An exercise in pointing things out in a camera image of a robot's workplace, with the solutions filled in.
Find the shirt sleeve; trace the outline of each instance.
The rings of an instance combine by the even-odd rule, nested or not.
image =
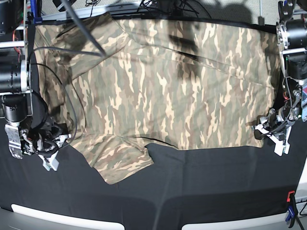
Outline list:
[[[148,149],[127,138],[83,134],[73,143],[108,184],[115,184],[153,164]]]

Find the camouflage shirt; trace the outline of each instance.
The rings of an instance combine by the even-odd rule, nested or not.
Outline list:
[[[273,104],[279,77],[276,36],[203,22],[84,21],[105,58],[39,50],[77,113],[72,146],[109,184],[153,164],[149,143],[178,150],[261,147],[251,126]],[[73,24],[40,25],[35,47],[95,51]],[[75,127],[52,73],[38,67],[40,92],[57,122]]]

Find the white bracket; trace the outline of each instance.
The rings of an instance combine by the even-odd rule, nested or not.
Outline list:
[[[58,147],[62,147],[62,145],[64,144],[64,142],[66,141],[66,139],[71,138],[71,134],[68,135],[61,135],[58,137],[58,139],[56,139],[54,142],[56,142],[56,144],[58,145]],[[50,171],[50,169],[53,169],[54,171],[58,170],[58,166],[59,166],[59,161],[56,159],[57,154],[59,151],[57,151],[56,153],[52,154],[51,157],[47,158],[47,160],[44,158],[44,156],[42,155],[38,155],[40,157],[40,159],[43,160],[43,166],[47,171]]]
[[[267,136],[275,143],[275,149],[274,149],[274,152],[279,155],[279,156],[282,156],[282,154],[288,154],[289,153],[289,149],[290,149],[290,144],[288,142],[288,139],[289,139],[289,136],[290,136],[290,132],[291,132],[291,129],[292,127],[288,127],[287,128],[287,131],[286,131],[286,134],[285,134],[285,138],[286,138],[286,141],[285,141],[285,145],[283,144],[283,140],[279,140],[276,136],[274,136],[273,134],[268,134],[269,131],[266,130],[264,127],[263,127],[263,124],[259,124],[255,127],[255,130],[259,130],[262,134],[268,134]]]

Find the black wire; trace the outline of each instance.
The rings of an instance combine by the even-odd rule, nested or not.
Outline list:
[[[197,0],[192,0],[192,1],[197,2],[203,8],[203,10],[207,13],[207,15],[212,19],[212,17],[209,14],[209,12],[206,10],[206,8],[199,1],[197,1]]]
[[[101,56],[106,56],[104,49],[100,46],[100,44],[96,41],[96,39],[91,35],[91,33],[87,30],[87,28],[83,25],[81,20],[76,15],[75,11],[72,9],[71,5],[68,3],[67,0],[61,0],[62,4],[64,5],[66,11],[71,16],[72,20],[75,24],[79,27],[82,33],[86,36],[88,40],[90,40],[93,45],[100,51]]]
[[[48,150],[48,151],[41,151],[41,150],[36,150],[37,154],[42,155],[46,158],[50,158],[53,154],[55,154],[60,148],[58,147],[58,145],[56,144],[56,142],[49,140],[49,139],[45,139],[43,140],[43,143],[47,143],[51,146],[54,146],[53,149]]]
[[[51,50],[57,50],[57,51],[63,51],[63,52],[68,52],[68,53],[73,53],[73,54],[85,54],[85,55],[92,55],[92,56],[98,56],[101,57],[100,53],[95,53],[95,52],[86,52],[86,51],[77,51],[77,50],[71,50],[71,49],[62,49],[62,48],[57,48],[57,47],[53,47],[53,46],[44,46],[44,47],[38,47],[36,49],[33,49],[29,56],[28,56],[28,63],[31,60],[31,56],[33,55],[33,53],[35,51],[38,51],[40,49],[51,49]]]
[[[48,112],[48,105],[47,103],[45,102],[45,100],[41,97],[41,95],[35,91],[32,92],[39,100],[39,102],[44,106],[44,110],[45,110],[45,114],[44,114],[44,117],[42,119],[42,121],[37,125],[35,126],[33,129],[40,129],[41,127],[44,126],[48,116],[49,116],[49,112]]]
[[[187,0],[180,0],[180,1],[181,1],[181,4],[180,4],[180,5],[182,5],[182,3],[184,3],[184,6],[183,6],[183,8],[178,8],[179,10],[188,11],[188,12],[193,12],[193,13],[195,13],[196,17],[198,18],[199,12],[197,12],[197,11],[187,2]],[[185,9],[186,5],[189,6],[189,8],[190,8],[191,10]]]
[[[305,230],[305,229],[304,229],[304,226],[302,225],[301,220],[299,219],[299,217],[298,217],[297,215],[295,216],[295,219],[296,219],[296,221],[297,221],[299,227],[301,228],[301,230]]]
[[[42,6],[43,6],[43,3],[42,3],[42,0],[37,0],[37,15],[38,17],[41,17],[42,16]]]
[[[148,4],[149,4],[149,3],[152,3],[153,0],[148,1],[146,4],[144,4],[144,1],[145,1],[145,0],[142,0],[142,1],[141,1],[140,7],[145,8],[148,12],[150,12],[150,13],[158,13],[158,12],[159,12],[159,13],[162,13],[162,14],[170,14],[170,12],[165,12],[165,11],[159,9],[159,8],[148,7]]]
[[[52,139],[56,139],[56,138],[58,138],[60,135],[63,134],[63,129],[62,129],[62,127],[60,127],[57,123],[54,123],[54,124],[52,125],[52,128],[53,128],[52,132],[54,132],[54,129],[57,129],[57,132],[51,135],[51,138],[52,138]]]
[[[75,109],[74,109],[74,107],[73,107],[73,105],[72,105],[71,99],[70,99],[70,97],[69,97],[69,95],[68,95],[68,92],[66,91],[65,86],[63,85],[62,81],[61,81],[60,78],[57,76],[57,74],[56,74],[49,66],[46,66],[46,65],[44,65],[44,64],[32,63],[32,65],[43,66],[43,67],[47,68],[48,70],[50,70],[50,71],[53,73],[53,76],[56,77],[56,79],[58,80],[60,86],[62,87],[62,89],[64,90],[64,92],[65,92],[65,94],[66,94],[66,96],[67,96],[67,100],[68,100],[69,104],[71,105],[76,127],[75,127],[75,131],[74,131],[74,133],[73,133],[73,135],[72,135],[72,137],[71,137],[69,143],[68,143],[67,145],[61,147],[61,148],[64,148],[64,147],[70,145],[70,144],[73,142],[73,140],[75,139],[76,134],[77,134],[78,124],[77,124],[77,115],[76,115],[76,111],[75,111]]]
[[[100,0],[86,0],[86,2],[85,2],[85,7],[92,6],[92,10],[91,10],[91,15],[90,15],[90,17],[91,17],[92,14],[93,14],[93,8],[94,8],[94,6],[96,6],[99,2],[100,2]]]
[[[188,10],[188,9],[185,9],[185,8],[180,8],[180,7],[178,7],[178,6],[175,6],[175,8],[176,9],[178,9],[178,10],[181,10],[181,11],[188,11],[188,12],[192,12],[192,13],[195,13],[195,11],[193,11],[193,10]]]
[[[306,208],[306,206],[307,206],[307,202],[305,203],[305,205],[303,206],[303,208],[300,210],[299,215],[301,215],[301,216],[303,216],[303,217],[307,216],[307,214],[302,214],[302,212],[304,211],[304,209]]]
[[[265,136],[265,135],[273,135],[274,133],[279,132],[282,128],[284,128],[284,125],[289,120],[289,117],[290,117],[290,114],[291,114],[291,111],[292,111],[292,96],[291,96],[291,92],[290,92],[290,88],[289,88],[289,84],[288,84],[288,77],[285,77],[284,80],[286,82],[287,90],[288,90],[288,93],[289,93],[289,100],[290,100],[290,111],[289,111],[289,114],[286,117],[286,119],[279,126],[277,126],[275,129],[273,129],[272,131],[270,131],[267,134],[262,134],[263,136]]]

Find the black table surface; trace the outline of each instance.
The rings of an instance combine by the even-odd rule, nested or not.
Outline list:
[[[29,29],[30,49],[33,28]],[[37,88],[37,70],[33,68]],[[35,103],[35,120],[42,114]],[[150,144],[154,165],[108,185],[72,147],[57,156],[57,172],[37,155],[18,160],[8,150],[0,120],[0,207],[17,204],[46,212],[122,223],[127,230],[177,230],[189,223],[258,218],[284,213],[307,157],[307,124],[299,121],[282,157],[263,148],[178,151]]]

